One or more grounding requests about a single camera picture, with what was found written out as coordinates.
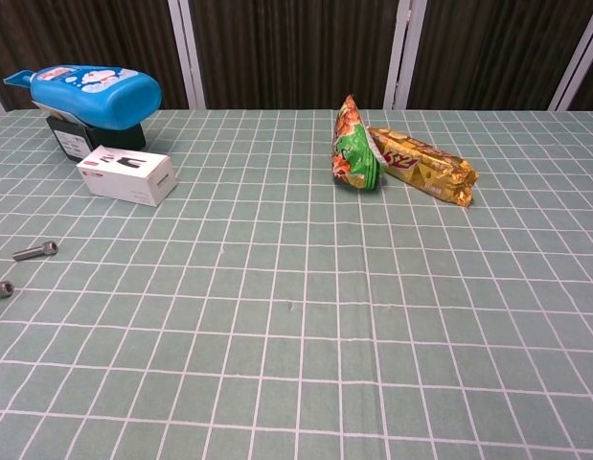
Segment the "green checked tablecloth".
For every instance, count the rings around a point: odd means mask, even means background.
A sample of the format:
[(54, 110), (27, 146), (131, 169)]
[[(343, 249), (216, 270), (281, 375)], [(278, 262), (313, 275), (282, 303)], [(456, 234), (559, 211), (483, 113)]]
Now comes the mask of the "green checked tablecloth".
[(593, 112), (363, 118), (471, 206), (334, 183), (329, 110), (157, 113), (158, 207), (1, 116), (0, 460), (593, 460)]

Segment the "green snack bag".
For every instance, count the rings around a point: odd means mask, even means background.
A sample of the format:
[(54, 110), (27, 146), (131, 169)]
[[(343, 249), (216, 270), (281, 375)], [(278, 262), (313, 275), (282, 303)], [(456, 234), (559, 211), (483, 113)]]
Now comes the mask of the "green snack bag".
[(357, 190), (374, 191), (387, 167), (349, 94), (339, 108), (332, 137), (333, 178)]

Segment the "golden cracker pack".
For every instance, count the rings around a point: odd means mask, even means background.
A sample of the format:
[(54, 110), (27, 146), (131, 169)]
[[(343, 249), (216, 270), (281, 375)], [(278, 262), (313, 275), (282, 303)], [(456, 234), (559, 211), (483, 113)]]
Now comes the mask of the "golden cracker pack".
[(470, 163), (390, 128), (369, 127), (386, 172), (442, 201), (468, 207), (479, 177)]

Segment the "white product box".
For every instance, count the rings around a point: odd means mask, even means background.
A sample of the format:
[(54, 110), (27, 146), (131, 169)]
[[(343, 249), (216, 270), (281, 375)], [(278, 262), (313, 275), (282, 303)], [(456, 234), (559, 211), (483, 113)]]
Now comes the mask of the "white product box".
[(77, 168), (92, 194), (147, 206), (157, 207), (177, 185), (165, 154), (99, 146)]

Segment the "dark slatted partition panel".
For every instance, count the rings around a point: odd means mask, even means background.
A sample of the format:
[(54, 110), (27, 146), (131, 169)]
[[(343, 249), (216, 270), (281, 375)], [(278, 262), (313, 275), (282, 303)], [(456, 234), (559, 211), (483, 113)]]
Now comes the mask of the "dark slatted partition panel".
[(400, 0), (190, 0), (212, 109), (381, 108)]
[(59, 64), (122, 66), (154, 77), (165, 108), (188, 105), (168, 0), (0, 0), (0, 102), (32, 107), (4, 84)]
[(427, 0), (410, 109), (545, 110), (593, 0)]

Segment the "black cardboard box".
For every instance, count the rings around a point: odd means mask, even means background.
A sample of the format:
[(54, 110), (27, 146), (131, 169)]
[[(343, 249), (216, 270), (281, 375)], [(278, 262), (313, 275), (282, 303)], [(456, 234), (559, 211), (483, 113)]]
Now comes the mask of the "black cardboard box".
[(104, 129), (80, 125), (54, 116), (46, 122), (65, 156), (79, 163), (98, 146), (123, 150), (142, 150), (146, 137), (140, 124), (124, 130)]

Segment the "blue cartoon print bottle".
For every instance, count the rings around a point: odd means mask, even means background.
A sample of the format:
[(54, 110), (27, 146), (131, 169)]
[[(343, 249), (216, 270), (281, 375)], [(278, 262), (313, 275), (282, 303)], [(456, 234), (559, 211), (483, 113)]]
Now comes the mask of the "blue cartoon print bottle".
[(21, 70), (4, 84), (30, 91), (43, 109), (109, 130), (140, 124), (162, 102), (162, 90), (151, 76), (119, 66), (60, 64), (38, 71)]

